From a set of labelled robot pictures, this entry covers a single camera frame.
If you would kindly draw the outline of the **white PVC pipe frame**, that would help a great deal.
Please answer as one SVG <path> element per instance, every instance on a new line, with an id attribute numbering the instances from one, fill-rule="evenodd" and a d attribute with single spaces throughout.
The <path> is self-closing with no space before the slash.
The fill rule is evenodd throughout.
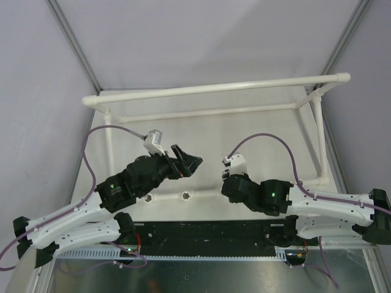
<path id="1" fill-rule="evenodd" d="M 326 156 L 321 98 L 350 80 L 348 73 L 271 81 L 236 82 L 175 89 L 103 91 L 86 96 L 83 105 L 95 111 L 93 124 L 105 125 L 101 136 L 108 175 L 120 171 L 124 140 L 113 127 L 146 134 L 162 133 L 168 150 L 178 144 L 203 158 L 197 174 L 180 187 L 164 183 L 153 194 L 188 190 L 193 197 L 222 185 L 222 160 L 252 134 L 274 134 L 291 148 L 298 178 L 306 187 L 334 190 Z"/>

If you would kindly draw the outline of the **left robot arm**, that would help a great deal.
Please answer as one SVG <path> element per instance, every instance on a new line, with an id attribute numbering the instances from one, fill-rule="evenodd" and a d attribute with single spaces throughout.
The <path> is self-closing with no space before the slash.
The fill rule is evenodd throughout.
<path id="1" fill-rule="evenodd" d="M 19 217 L 13 221 L 17 255 L 22 258 L 36 249 L 36 267 L 44 266 L 61 253 L 100 242 L 127 244 L 136 239 L 136 227 L 124 212 L 148 195 L 165 179 L 192 176 L 201 157 L 171 146 L 175 157 L 164 154 L 140 156 L 126 168 L 94 188 L 87 200 L 70 204 L 40 219 Z"/>

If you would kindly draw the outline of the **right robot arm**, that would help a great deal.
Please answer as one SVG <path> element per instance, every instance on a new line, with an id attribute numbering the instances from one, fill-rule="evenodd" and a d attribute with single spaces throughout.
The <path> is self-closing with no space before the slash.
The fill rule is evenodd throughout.
<path id="1" fill-rule="evenodd" d="M 390 244 L 390 202 L 382 189 L 362 195 L 322 194 L 288 181 L 270 179 L 257 184 L 247 174 L 235 174 L 223 176 L 221 193 L 231 203 L 268 216 L 314 214 L 347 221 L 364 241 Z"/>

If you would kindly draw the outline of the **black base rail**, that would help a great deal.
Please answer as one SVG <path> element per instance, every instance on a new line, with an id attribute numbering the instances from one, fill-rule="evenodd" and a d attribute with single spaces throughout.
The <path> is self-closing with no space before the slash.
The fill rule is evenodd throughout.
<path id="1" fill-rule="evenodd" d="M 275 248 L 318 246 L 318 238 L 299 236 L 296 218 L 201 222 L 138 222 L 124 236 L 110 236 L 99 229 L 88 244 L 114 242 L 141 246 L 145 256 L 239 258 L 274 256 Z"/>

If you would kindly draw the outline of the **aluminium table frame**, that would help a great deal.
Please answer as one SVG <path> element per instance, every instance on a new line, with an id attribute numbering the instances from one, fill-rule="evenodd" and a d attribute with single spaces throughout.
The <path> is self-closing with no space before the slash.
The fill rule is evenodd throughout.
<path id="1" fill-rule="evenodd" d="M 328 239 L 312 247 L 303 266 L 281 258 L 149 259 L 119 269 L 100 259 L 71 256 L 42 270 L 37 292 L 389 292 L 378 249 Z"/>

